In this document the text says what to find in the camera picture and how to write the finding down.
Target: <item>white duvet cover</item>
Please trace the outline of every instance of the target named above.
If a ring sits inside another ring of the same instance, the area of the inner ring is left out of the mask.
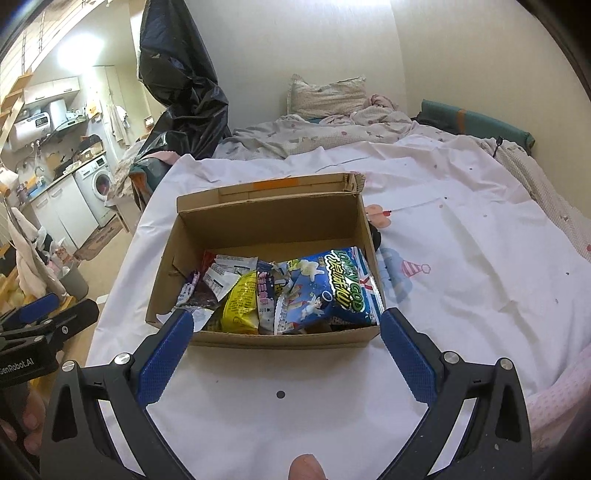
[[[155,332],[145,312],[178,195],[337,171],[366,176],[363,199],[382,233],[387,306],[399,306],[441,350],[469,362],[511,358],[529,397],[589,344],[591,265],[564,233],[473,140],[410,135],[394,145],[318,148],[286,160],[179,159],[142,216],[87,364],[133,352]],[[289,220],[273,221],[281,228]],[[148,408],[202,480],[286,478],[302,453],[316,455],[329,478],[377,478],[425,410],[379,337],[365,348],[327,351],[190,346]],[[112,411],[104,412],[126,465],[137,468]],[[468,417],[463,411],[458,426]],[[436,469],[450,462],[462,433],[454,430]]]

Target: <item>wooden staircase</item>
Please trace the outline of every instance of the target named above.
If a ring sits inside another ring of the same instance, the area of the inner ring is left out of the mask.
[[[21,113],[22,106],[25,104],[25,87],[32,76],[33,73],[29,69],[29,71],[18,77],[0,105],[0,154],[2,154],[10,130],[17,120],[18,114]]]

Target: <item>white wall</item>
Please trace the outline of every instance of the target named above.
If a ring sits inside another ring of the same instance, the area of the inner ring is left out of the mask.
[[[144,119],[150,115],[142,93],[144,86],[136,77],[135,64],[115,65],[115,68],[131,127],[131,140],[135,141],[147,132]]]
[[[81,103],[83,102],[82,104],[85,105],[91,99],[98,99],[102,104],[102,108],[105,109],[111,99],[111,94],[113,102],[116,104],[115,96],[118,97],[118,95],[113,95],[113,93],[118,89],[118,86],[111,86],[109,84],[108,70],[116,74],[114,67],[100,66],[92,67],[88,72],[80,75],[78,77],[80,81],[80,93],[76,97],[76,100],[80,99]],[[105,146],[107,163],[111,171],[114,172],[119,159],[121,159],[127,148],[115,141],[110,123],[109,115],[103,111],[103,115],[98,115],[88,122],[87,135],[96,134],[102,139],[103,145]]]
[[[591,103],[540,22],[516,0],[391,0],[409,113],[423,98],[527,130],[554,187],[591,216]]]
[[[293,73],[323,84],[365,75],[406,109],[389,0],[186,0],[230,101],[230,128],[286,112]]]

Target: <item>trash bin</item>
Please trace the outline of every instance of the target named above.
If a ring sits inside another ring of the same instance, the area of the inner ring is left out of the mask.
[[[60,278],[60,282],[69,295],[80,301],[88,295],[88,283],[86,283],[76,264],[68,265],[68,267],[70,271]]]

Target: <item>human hand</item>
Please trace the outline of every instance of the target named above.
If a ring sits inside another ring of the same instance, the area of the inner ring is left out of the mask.
[[[308,453],[291,463],[288,480],[326,480],[326,475],[316,457]]]
[[[39,393],[33,388],[29,389],[27,405],[22,413],[22,422],[31,431],[24,441],[27,452],[32,455],[39,455],[43,425],[45,423],[45,404]],[[2,426],[8,438],[13,442],[17,441],[17,433],[11,425],[0,419],[0,426]]]

